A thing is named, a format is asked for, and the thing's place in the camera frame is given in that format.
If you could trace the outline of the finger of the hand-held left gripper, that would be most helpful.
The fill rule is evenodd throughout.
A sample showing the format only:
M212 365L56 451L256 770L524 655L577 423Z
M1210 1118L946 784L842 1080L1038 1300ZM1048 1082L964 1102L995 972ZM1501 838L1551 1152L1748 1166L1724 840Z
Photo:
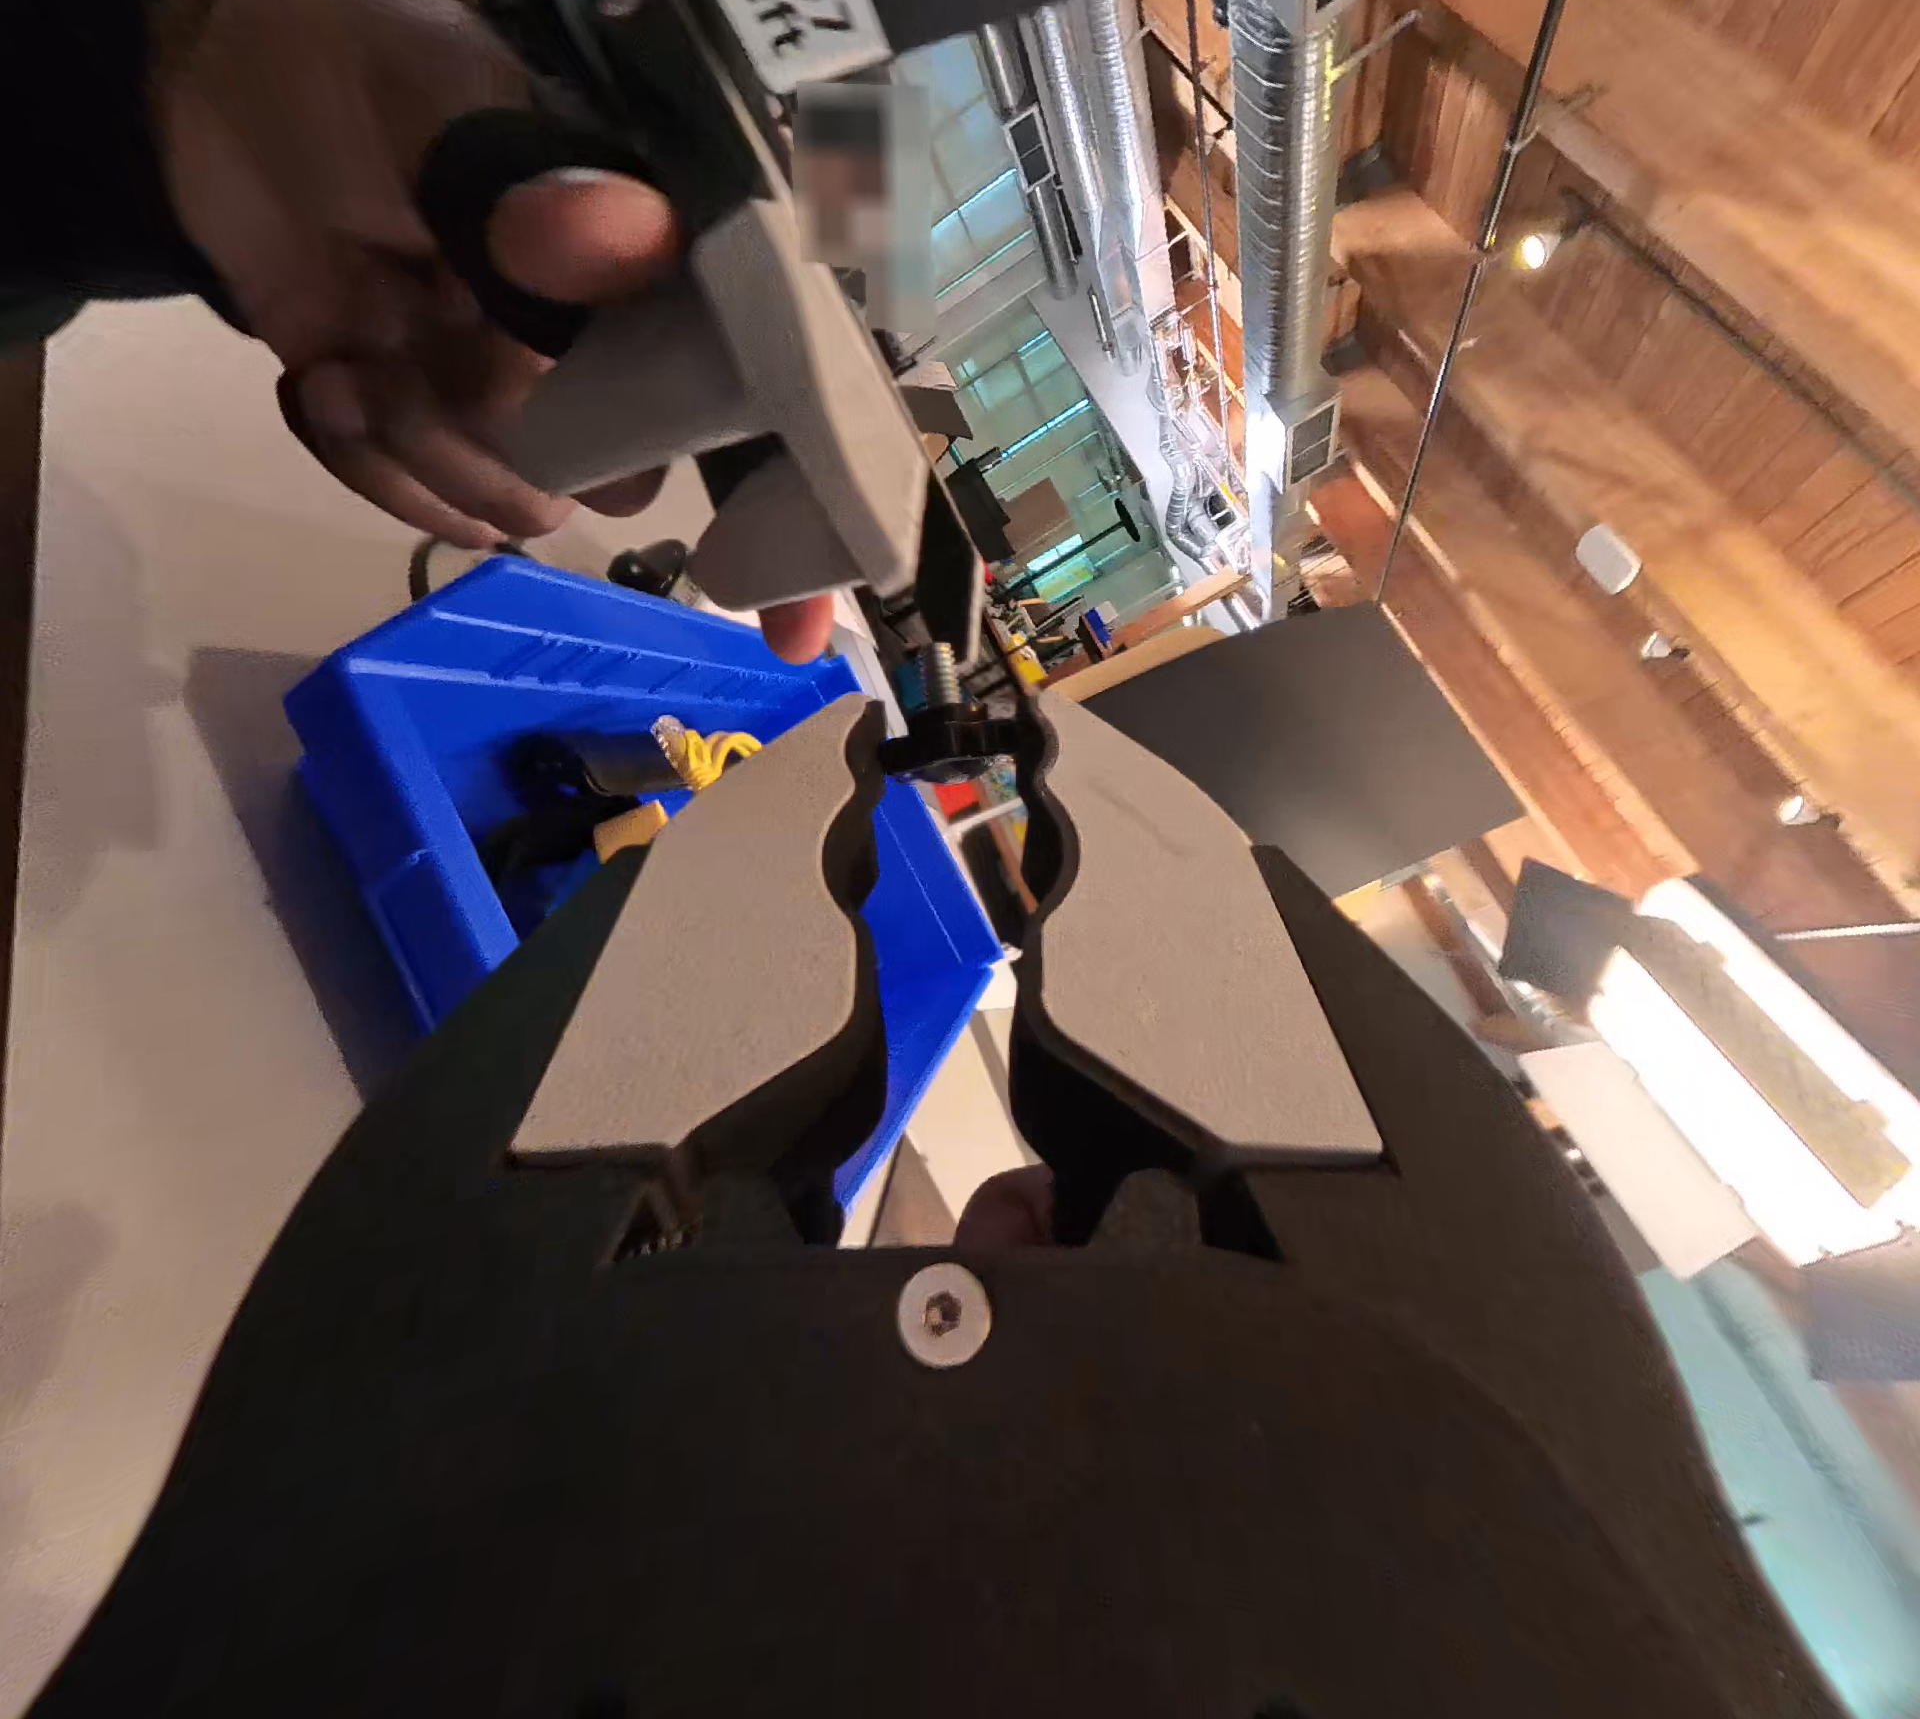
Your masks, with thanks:
M694 465L712 519L688 571L715 605L762 613L845 587L880 591L880 561L855 553L880 543L858 441L808 443L795 459L780 439L750 439Z
M690 251L688 279L588 317L506 433L517 477L588 493L750 439L858 441L880 599L909 597L959 659L981 651L985 569L924 439L836 277L800 253L786 201L748 201Z

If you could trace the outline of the black cylindrical object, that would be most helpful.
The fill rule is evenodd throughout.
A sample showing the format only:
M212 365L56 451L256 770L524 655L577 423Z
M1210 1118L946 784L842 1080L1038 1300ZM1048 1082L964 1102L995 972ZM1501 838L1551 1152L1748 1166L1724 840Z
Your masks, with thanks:
M687 788L653 730L531 732L505 754L529 804L649 800Z

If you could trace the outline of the slim silver air duct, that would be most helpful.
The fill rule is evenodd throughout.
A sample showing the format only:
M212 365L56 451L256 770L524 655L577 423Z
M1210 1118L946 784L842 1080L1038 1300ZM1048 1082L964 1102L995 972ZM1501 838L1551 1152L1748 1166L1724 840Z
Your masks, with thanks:
M973 35L1046 291L1088 307L1127 373L1173 307L1138 41L1123 0L1066 0Z

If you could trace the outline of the large silver air duct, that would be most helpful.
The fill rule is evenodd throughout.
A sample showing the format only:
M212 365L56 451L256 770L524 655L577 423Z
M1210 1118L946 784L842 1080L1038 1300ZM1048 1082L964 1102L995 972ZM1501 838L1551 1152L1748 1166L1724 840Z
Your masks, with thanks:
M1308 491L1337 461L1327 367L1348 31L1365 0L1226 0L1253 575L1276 623L1302 591Z

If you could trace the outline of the bright studio light panel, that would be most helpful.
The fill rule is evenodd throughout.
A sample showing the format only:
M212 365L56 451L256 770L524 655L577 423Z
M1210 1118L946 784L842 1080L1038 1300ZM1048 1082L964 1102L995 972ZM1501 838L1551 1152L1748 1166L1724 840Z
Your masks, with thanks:
M1916 1240L1916 1094L1696 882L1629 902L1529 862L1501 978L1584 1030L1521 1070L1671 1276Z

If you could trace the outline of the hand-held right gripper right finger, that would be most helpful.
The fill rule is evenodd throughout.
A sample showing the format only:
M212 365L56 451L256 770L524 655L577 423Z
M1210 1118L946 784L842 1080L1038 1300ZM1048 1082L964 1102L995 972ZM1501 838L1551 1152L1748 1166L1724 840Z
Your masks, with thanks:
M1053 1176L1053 1238L1087 1246L1155 1174L1201 1238L1264 1248L1259 1180L1379 1170L1386 1146L1254 846L1075 701L1022 701L1013 732L1037 906L1010 1108Z

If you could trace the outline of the person's left forearm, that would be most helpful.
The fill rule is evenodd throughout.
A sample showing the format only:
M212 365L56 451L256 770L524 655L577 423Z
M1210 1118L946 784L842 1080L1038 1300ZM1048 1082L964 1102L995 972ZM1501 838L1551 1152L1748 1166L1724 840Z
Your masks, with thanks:
M3 0L4 341L89 305L197 297L243 327L187 239L151 107L165 0Z

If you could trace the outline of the person's right hand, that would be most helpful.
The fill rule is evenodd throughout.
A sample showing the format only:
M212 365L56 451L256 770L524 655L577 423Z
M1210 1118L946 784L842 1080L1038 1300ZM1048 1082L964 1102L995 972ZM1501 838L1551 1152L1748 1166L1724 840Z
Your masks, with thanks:
M1053 1170L1030 1164L983 1182L959 1216L954 1246L960 1252L1054 1246Z

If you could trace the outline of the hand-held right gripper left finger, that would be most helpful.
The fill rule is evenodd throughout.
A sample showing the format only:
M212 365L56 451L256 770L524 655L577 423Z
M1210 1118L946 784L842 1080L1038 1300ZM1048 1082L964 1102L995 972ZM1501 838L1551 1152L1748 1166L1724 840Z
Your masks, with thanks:
M509 1154L635 1160L697 1228L761 1182L813 1246L888 1090L878 960L882 707L830 701L675 816L636 868Z

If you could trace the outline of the thin black ceiling rod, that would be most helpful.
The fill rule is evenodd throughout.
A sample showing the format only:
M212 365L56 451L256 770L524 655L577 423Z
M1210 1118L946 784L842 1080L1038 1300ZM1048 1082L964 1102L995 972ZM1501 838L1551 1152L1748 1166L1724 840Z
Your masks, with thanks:
M1493 271L1493 265L1496 261L1496 253L1501 251L1501 227L1504 221L1504 213L1508 209L1516 171L1521 167L1525 151L1533 147L1538 135L1535 123L1538 117L1538 107L1542 101L1549 67L1553 63L1553 53L1559 43L1561 27L1564 23L1568 5L1570 0L1542 3L1533 49L1529 53L1526 67L1518 83L1518 93L1514 97L1511 117L1501 141L1501 153L1499 153L1491 189L1483 207L1478 233L1473 243L1470 263L1463 279L1460 295L1453 315L1450 335L1435 365L1427 409L1423 413L1418 437L1412 451L1412 461L1406 473L1404 493L1400 497L1399 509L1395 513L1392 531L1389 535L1389 545L1386 545L1386 553L1382 559L1382 569L1380 569L1380 577L1375 593L1375 601L1380 605L1386 605L1389 601L1397 563L1400 559L1402 541L1406 537L1415 507L1418 505L1423 477L1428 463L1428 451L1442 425L1442 415L1453 391L1453 375L1464 351L1464 345L1469 341L1469 333L1473 327L1473 319L1476 315L1478 293L1483 291L1483 285L1489 279L1489 273Z

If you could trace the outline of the person's left hand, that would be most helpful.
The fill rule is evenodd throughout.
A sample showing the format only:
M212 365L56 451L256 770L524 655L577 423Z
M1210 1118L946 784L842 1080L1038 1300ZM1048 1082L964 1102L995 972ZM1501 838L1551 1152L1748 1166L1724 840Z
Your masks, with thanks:
M548 365L494 329L416 207L445 129L531 81L458 0L158 0L156 149L184 237L282 371L311 459L463 549L559 533L574 501L499 443Z

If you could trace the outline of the black star knob screw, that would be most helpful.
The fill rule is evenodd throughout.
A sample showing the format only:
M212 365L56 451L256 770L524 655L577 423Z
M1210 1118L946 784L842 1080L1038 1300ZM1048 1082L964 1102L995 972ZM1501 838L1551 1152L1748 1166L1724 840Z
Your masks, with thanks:
M1019 718L997 717L964 693L959 657L949 643L921 651L921 677L922 707L909 717L901 736L876 748L876 760L888 776L960 784L1016 756Z

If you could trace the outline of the black flat panel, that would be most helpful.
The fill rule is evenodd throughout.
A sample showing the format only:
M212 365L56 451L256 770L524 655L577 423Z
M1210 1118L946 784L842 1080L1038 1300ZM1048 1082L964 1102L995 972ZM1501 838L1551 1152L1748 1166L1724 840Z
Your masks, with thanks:
M1402 880L1525 816L1377 605L1225 637L1082 703L1329 898Z

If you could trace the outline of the black lighting track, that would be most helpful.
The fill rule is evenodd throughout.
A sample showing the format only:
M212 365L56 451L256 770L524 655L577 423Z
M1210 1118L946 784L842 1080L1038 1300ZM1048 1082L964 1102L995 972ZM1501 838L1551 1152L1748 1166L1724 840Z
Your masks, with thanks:
M1758 367L1778 389L1786 389L1788 397L1832 427L1836 437L1861 455L1877 475L1888 479L1904 499L1916 501L1916 451L1901 437L1835 389L1810 363L1790 357L1785 343L1767 335L1755 315L1727 303L1705 281L1693 279L1674 255L1654 251L1653 243L1631 231L1607 203L1597 201L1572 183L1556 183L1555 197L1564 205L1574 235L1599 235L1614 253L1664 285L1721 341L1731 343L1746 363Z

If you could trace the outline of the blue plastic bin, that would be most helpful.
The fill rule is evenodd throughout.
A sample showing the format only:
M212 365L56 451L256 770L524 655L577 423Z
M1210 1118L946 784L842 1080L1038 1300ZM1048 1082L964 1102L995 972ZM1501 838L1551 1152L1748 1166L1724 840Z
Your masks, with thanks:
M643 732L673 717L762 742L860 693L847 661L782 665L757 629L608 581L499 557L328 657L286 718L301 782L343 854L424 1036L593 874L588 856L500 894L482 842L531 800L532 736ZM911 780L876 814L874 940L886 1042L876 1132L835 1178L852 1208L1003 964L1003 946Z

